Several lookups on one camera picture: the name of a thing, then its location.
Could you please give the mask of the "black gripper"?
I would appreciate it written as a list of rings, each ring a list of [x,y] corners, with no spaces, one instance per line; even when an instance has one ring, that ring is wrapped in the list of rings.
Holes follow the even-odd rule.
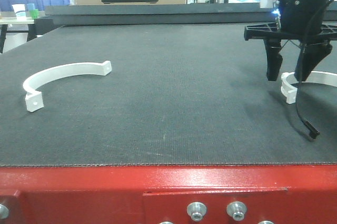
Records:
[[[272,23],[249,25],[244,29],[244,39],[263,40],[266,50],[266,77],[276,81],[283,57],[280,54],[283,40],[319,43],[336,40],[336,26],[324,25],[323,17],[332,0],[279,0],[279,15]],[[330,53],[329,42],[309,44],[299,56],[295,78],[306,81],[313,69]]]

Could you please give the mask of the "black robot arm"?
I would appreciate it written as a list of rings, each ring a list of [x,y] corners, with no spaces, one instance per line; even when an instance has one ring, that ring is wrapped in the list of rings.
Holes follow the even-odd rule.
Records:
[[[244,39],[263,40],[266,50],[266,77],[276,81],[282,65],[282,40],[298,40],[303,54],[295,68],[295,78],[306,81],[313,69],[332,52],[336,27],[323,24],[329,0],[279,0],[280,17],[274,23],[250,25]]]

